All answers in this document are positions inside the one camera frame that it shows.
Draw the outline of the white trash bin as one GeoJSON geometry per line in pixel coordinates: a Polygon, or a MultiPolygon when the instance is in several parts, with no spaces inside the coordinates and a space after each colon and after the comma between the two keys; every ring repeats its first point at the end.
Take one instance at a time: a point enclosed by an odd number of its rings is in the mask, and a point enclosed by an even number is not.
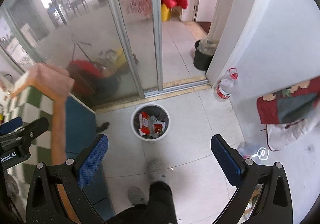
{"type": "Polygon", "coordinates": [[[145,104],[134,111],[130,123],[136,137],[146,142],[155,142],[168,134],[171,120],[163,106],[145,104]]]}

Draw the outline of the crushed clear plastic bottle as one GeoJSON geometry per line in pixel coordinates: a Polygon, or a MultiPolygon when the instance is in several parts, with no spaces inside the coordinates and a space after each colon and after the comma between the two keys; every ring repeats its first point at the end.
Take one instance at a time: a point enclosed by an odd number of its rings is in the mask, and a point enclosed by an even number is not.
{"type": "Polygon", "coordinates": [[[269,158],[269,149],[257,143],[243,141],[236,149],[244,159],[252,159],[255,163],[263,163],[269,158]]]}

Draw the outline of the blue cabinet panel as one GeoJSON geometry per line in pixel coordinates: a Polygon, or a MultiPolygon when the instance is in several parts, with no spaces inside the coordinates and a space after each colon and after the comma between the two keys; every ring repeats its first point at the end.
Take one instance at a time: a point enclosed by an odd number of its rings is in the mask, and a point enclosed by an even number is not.
{"type": "MultiPolygon", "coordinates": [[[[76,158],[84,148],[91,145],[97,136],[95,130],[95,114],[69,96],[66,101],[67,158],[76,158]]],[[[84,186],[83,192],[105,221],[114,216],[102,166],[97,169],[91,183],[84,186]]]]}

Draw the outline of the clear plastic bag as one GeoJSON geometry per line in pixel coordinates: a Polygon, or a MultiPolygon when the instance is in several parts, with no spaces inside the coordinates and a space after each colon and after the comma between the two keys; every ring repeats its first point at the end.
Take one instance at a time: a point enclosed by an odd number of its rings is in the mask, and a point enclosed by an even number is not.
{"type": "Polygon", "coordinates": [[[319,124],[319,110],[292,123],[266,125],[266,142],[271,151],[280,151],[298,141],[319,124]]]}

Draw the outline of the dark rag on floor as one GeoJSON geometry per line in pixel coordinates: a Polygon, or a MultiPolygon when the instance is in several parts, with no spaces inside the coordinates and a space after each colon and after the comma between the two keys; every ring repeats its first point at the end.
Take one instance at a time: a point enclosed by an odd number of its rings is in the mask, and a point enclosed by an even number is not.
{"type": "Polygon", "coordinates": [[[109,122],[104,122],[103,124],[101,124],[100,126],[98,126],[96,128],[96,133],[101,133],[101,132],[107,130],[109,126],[110,126],[109,122]]]}

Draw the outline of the grey left slipper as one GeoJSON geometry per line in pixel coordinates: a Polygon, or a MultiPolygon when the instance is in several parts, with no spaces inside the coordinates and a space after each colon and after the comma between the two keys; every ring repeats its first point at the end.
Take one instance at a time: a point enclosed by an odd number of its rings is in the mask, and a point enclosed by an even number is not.
{"type": "Polygon", "coordinates": [[[131,187],[127,190],[127,198],[129,202],[135,206],[139,204],[147,204],[145,194],[138,187],[131,187]]]}

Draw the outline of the grey slipper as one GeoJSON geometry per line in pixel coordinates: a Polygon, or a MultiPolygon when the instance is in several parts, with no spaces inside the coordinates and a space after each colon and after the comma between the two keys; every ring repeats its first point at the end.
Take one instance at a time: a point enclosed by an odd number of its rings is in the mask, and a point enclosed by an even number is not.
{"type": "Polygon", "coordinates": [[[166,183],[166,169],[163,161],[153,160],[148,165],[150,183],[166,183]]]}
{"type": "Polygon", "coordinates": [[[147,204],[145,194],[138,187],[131,187],[127,190],[127,198],[129,202],[135,206],[139,204],[147,204]]]}

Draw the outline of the black trouser legs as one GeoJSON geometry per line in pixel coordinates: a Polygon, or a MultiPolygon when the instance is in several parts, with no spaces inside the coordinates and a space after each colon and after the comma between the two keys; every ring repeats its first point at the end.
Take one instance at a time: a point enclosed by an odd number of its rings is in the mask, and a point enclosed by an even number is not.
{"type": "Polygon", "coordinates": [[[164,182],[151,184],[147,204],[128,208],[108,219],[106,223],[177,223],[170,186],[164,182]]]}

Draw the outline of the grey right slipper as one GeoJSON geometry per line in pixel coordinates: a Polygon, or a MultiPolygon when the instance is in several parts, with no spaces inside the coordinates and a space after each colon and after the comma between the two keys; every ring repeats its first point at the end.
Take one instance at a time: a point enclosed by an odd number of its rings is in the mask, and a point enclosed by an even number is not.
{"type": "Polygon", "coordinates": [[[166,169],[163,161],[153,160],[148,165],[150,183],[166,183],[166,169]]]}

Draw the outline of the large clear water bottle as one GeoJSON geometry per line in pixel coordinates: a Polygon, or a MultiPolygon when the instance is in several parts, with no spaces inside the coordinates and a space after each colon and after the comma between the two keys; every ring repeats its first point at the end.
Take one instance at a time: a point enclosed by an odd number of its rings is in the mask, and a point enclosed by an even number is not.
{"type": "Polygon", "coordinates": [[[215,97],[218,101],[226,101],[234,93],[238,83],[238,71],[235,67],[227,70],[215,87],[215,97]]]}

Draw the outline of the red and white wrapper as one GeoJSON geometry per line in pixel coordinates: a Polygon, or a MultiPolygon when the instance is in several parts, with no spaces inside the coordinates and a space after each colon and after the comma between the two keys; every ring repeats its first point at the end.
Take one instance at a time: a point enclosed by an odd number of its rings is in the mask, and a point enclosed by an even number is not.
{"type": "Polygon", "coordinates": [[[161,122],[155,116],[142,112],[139,114],[138,132],[142,137],[158,138],[165,132],[165,122],[161,122]]]}

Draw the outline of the black bucket with mop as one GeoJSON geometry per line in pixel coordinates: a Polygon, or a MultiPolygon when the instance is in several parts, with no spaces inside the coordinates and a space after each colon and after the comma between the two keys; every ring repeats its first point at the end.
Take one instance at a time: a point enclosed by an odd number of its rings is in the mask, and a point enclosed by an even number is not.
{"type": "Polygon", "coordinates": [[[208,41],[207,39],[198,40],[195,42],[195,54],[193,64],[200,71],[207,71],[212,62],[213,55],[217,49],[218,41],[208,41]]]}

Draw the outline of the yellow bin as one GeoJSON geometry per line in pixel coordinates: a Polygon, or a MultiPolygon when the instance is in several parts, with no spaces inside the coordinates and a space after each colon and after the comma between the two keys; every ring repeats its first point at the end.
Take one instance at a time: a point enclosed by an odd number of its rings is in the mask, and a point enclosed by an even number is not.
{"type": "Polygon", "coordinates": [[[161,21],[166,22],[171,18],[171,9],[168,8],[165,4],[161,4],[161,21]]]}

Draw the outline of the sliding glass door frame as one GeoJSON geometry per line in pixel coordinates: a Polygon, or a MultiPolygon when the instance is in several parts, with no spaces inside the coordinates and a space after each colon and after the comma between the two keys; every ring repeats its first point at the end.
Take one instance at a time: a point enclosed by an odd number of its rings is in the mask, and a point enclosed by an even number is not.
{"type": "Polygon", "coordinates": [[[195,43],[190,26],[162,21],[161,0],[108,0],[117,35],[134,84],[130,99],[150,99],[208,84],[192,63],[195,43]]]}

